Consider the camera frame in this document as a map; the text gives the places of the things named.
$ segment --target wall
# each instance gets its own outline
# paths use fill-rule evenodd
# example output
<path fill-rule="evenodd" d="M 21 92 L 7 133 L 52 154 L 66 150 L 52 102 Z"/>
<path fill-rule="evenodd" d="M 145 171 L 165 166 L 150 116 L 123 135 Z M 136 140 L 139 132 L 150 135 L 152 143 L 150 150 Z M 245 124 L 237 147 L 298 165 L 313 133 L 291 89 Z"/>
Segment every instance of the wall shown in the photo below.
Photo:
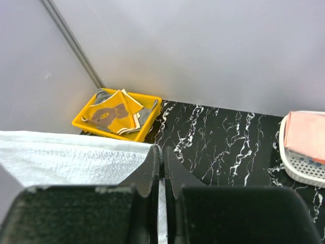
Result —
<path fill-rule="evenodd" d="M 54 0 L 106 86 L 285 115 L 325 109 L 321 0 Z"/>
<path fill-rule="evenodd" d="M 0 0 L 0 130 L 79 133 L 96 88 L 40 1 Z"/>

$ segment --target yellow bin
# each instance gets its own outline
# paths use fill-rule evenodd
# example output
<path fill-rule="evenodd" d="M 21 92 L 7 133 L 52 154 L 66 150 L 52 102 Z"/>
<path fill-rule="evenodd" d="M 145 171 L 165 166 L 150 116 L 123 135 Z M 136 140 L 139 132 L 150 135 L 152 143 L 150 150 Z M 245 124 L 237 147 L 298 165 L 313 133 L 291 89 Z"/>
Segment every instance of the yellow bin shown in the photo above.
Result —
<path fill-rule="evenodd" d="M 117 90 L 112 90 L 112 89 L 106 89 L 109 94 L 114 94 Z M 146 108 L 152 108 L 153 103 L 155 100 L 158 100 L 157 105 L 154 107 L 153 111 L 149 115 L 147 121 L 145 122 L 144 126 L 142 129 L 138 132 L 132 132 L 129 134 L 122 134 L 122 135 L 116 135 L 112 133 L 108 133 L 106 131 L 101 131 L 96 128 L 96 126 L 89 125 L 81 120 L 81 115 L 84 113 L 86 108 L 90 105 L 92 105 L 95 102 L 96 95 L 94 95 L 90 101 L 86 104 L 86 106 L 79 112 L 79 114 L 74 118 L 72 121 L 72 125 L 81 128 L 82 130 L 86 132 L 91 132 L 96 135 L 100 136 L 105 136 L 105 137 L 111 137 L 115 139 L 120 139 L 120 140 L 128 140 L 128 141 L 138 141 L 138 142 L 143 142 L 144 138 L 148 134 L 153 122 L 157 118 L 157 116 L 160 113 L 161 110 L 161 98 L 159 97 L 154 97 L 154 96 L 148 96 L 148 95 L 143 95 L 143 94 L 137 94 L 137 93 L 128 93 L 131 97 L 133 97 L 135 100 L 137 100 L 139 103 L 141 103 L 143 106 Z"/>

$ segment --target pink cloth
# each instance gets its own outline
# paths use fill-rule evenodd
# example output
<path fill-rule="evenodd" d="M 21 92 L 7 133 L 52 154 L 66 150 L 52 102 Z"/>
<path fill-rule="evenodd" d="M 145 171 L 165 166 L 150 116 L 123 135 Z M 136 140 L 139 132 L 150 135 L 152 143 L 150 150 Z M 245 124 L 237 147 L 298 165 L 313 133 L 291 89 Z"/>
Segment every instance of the pink cloth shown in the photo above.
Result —
<path fill-rule="evenodd" d="M 290 112 L 285 125 L 284 146 L 325 164 L 325 116 Z"/>

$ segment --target yellow cloth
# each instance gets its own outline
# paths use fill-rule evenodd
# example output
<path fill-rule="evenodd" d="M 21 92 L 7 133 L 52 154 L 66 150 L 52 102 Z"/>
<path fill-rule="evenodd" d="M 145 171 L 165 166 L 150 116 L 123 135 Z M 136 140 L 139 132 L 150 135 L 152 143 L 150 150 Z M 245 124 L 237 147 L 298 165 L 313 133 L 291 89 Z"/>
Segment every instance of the yellow cloth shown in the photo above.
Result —
<path fill-rule="evenodd" d="M 125 90 L 118 90 L 101 103 L 90 105 L 83 113 L 82 120 L 107 128 L 112 133 L 122 134 L 140 127 L 137 113 L 142 108 Z"/>

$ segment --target marble table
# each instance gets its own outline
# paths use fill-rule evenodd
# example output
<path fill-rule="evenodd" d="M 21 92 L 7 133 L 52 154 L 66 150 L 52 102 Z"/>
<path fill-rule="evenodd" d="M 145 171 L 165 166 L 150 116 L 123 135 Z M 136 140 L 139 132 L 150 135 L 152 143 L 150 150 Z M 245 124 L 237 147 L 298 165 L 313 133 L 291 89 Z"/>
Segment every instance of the marble table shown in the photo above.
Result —
<path fill-rule="evenodd" d="M 163 101 L 145 142 L 174 148 L 179 161 L 209 186 L 289 187 L 305 200 L 325 237 L 325 189 L 291 179 L 278 148 L 282 118 Z"/>

